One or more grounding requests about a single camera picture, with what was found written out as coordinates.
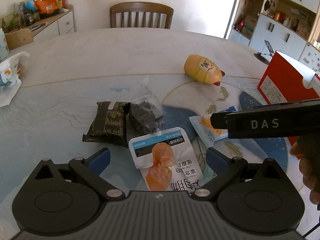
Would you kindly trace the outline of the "person right hand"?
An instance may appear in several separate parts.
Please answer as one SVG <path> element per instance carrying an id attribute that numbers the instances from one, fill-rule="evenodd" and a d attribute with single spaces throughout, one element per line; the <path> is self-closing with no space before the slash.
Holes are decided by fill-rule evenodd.
<path id="1" fill-rule="evenodd" d="M 303 184 L 311 190 L 310 192 L 310 202 L 314 205 L 319 204 L 319 192 L 315 190 L 318 179 L 316 176 L 312 174 L 312 163 L 306 157 L 306 150 L 303 148 L 301 144 L 295 142 L 291 147 L 290 154 L 296 157 L 300 157 L 299 161 L 299 170 L 303 175 Z"/>

